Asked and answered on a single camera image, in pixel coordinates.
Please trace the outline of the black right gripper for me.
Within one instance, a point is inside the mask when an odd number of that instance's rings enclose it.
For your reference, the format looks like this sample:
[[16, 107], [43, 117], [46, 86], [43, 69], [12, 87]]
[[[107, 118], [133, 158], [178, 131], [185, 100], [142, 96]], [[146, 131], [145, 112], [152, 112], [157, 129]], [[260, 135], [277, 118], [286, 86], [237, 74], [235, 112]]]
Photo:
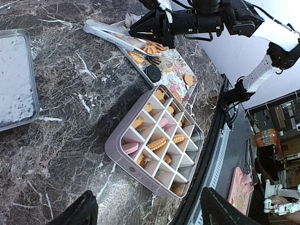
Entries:
[[146, 39], [164, 47], [174, 49], [174, 35], [166, 13], [154, 9], [145, 14], [129, 28], [129, 35]]

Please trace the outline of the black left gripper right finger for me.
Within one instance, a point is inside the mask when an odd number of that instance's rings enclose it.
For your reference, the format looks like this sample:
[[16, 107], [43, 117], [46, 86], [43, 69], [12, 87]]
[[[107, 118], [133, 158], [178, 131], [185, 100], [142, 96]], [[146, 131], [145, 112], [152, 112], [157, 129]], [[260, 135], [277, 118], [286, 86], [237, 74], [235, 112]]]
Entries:
[[245, 216], [216, 190], [204, 187], [200, 204], [204, 225], [258, 225], [259, 223]]

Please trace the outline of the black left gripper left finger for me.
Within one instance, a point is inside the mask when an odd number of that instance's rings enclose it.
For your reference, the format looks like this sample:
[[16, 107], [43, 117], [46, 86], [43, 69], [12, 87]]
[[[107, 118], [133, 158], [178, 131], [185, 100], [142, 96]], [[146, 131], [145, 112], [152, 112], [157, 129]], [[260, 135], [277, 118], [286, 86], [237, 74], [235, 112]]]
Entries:
[[47, 225], [96, 225], [98, 204], [92, 191], [87, 190]]

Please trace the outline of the orange cookie bottom row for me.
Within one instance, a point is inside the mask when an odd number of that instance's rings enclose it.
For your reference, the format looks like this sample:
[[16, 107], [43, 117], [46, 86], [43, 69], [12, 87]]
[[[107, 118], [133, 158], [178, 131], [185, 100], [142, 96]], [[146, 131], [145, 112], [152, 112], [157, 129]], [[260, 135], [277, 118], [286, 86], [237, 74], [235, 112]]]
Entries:
[[175, 193], [177, 196], [181, 196], [183, 188], [184, 188], [183, 183], [173, 183], [170, 190], [173, 193]]

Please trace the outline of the silver metal tongs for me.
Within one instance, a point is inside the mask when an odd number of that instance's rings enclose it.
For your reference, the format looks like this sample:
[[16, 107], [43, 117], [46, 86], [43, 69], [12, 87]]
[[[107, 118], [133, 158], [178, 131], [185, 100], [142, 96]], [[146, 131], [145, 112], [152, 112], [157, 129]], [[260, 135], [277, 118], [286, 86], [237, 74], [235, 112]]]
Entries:
[[[173, 66], [172, 62], [166, 57], [158, 56], [159, 53], [163, 52], [160, 46], [155, 43], [151, 43], [150, 41], [139, 40], [137, 38], [130, 37], [128, 31], [123, 28], [100, 23], [94, 20], [87, 20], [83, 26], [83, 30], [86, 33], [95, 35], [125, 49], [133, 56], [133, 60], [137, 64], [142, 63], [141, 57], [143, 57], [149, 63], [158, 66], [162, 71], [169, 71]], [[155, 46], [158, 53], [156, 55], [147, 54], [141, 50], [141, 47], [144, 45]]]

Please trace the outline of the brown flower cookie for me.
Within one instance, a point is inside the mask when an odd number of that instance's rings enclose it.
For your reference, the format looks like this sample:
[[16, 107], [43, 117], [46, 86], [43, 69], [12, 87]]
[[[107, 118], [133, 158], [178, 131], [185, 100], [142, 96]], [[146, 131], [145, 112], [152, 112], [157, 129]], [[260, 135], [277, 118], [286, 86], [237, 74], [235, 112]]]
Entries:
[[172, 162], [172, 157], [170, 154], [166, 153], [163, 160], [169, 165]]

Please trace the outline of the tan oval biscuit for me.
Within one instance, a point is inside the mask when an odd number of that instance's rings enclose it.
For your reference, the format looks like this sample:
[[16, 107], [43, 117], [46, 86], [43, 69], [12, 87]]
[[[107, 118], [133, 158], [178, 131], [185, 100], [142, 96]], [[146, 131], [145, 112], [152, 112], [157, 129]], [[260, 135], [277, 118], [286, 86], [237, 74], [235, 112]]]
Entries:
[[180, 143], [180, 142], [182, 142], [182, 141], [184, 141], [184, 140], [185, 140], [185, 137], [184, 137], [183, 134], [175, 134], [174, 137], [173, 137], [173, 139], [172, 139], [172, 141], [173, 141], [175, 144], [178, 144], [178, 143]]

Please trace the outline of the orange cookie column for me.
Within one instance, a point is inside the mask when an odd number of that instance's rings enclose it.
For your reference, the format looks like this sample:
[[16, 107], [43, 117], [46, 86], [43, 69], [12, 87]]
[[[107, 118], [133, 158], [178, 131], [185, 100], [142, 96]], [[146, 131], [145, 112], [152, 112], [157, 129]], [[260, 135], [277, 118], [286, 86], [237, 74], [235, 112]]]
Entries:
[[168, 106], [167, 111], [174, 116], [176, 113], [176, 106], [174, 104], [171, 104], [170, 106]]

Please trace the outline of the silver divided cookie tin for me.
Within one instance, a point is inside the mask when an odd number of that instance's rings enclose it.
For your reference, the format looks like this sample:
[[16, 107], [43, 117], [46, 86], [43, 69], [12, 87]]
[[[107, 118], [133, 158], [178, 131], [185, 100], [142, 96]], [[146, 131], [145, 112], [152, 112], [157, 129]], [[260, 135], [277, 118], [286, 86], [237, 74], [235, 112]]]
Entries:
[[177, 93], [159, 85], [141, 95], [105, 143], [107, 156], [161, 197], [183, 198], [192, 184], [203, 131]]

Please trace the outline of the pink round cookie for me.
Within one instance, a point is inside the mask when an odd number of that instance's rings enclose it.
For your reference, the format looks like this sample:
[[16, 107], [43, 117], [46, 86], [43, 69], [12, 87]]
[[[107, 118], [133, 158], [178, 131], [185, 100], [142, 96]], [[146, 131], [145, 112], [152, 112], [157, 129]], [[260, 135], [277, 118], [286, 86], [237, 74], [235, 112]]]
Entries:
[[158, 123], [158, 125], [159, 125], [161, 128], [165, 127], [167, 124], [168, 124], [168, 119], [165, 118], [165, 117], [163, 117], [163, 118], [160, 120], [160, 122]]

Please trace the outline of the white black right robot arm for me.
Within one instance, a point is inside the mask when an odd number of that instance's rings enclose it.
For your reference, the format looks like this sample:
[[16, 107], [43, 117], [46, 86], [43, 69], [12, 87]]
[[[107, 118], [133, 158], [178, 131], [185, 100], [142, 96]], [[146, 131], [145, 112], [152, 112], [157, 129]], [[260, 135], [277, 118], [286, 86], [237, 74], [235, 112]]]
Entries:
[[129, 34], [174, 48], [175, 36], [198, 39], [199, 34], [259, 37], [268, 40], [264, 58], [247, 76], [240, 77], [234, 88], [225, 92], [224, 102], [237, 105], [248, 101], [272, 75], [291, 68], [300, 57], [300, 34], [291, 25], [282, 24], [262, 8], [244, 0], [191, 0], [174, 11], [169, 0], [144, 0], [149, 10], [129, 28]]

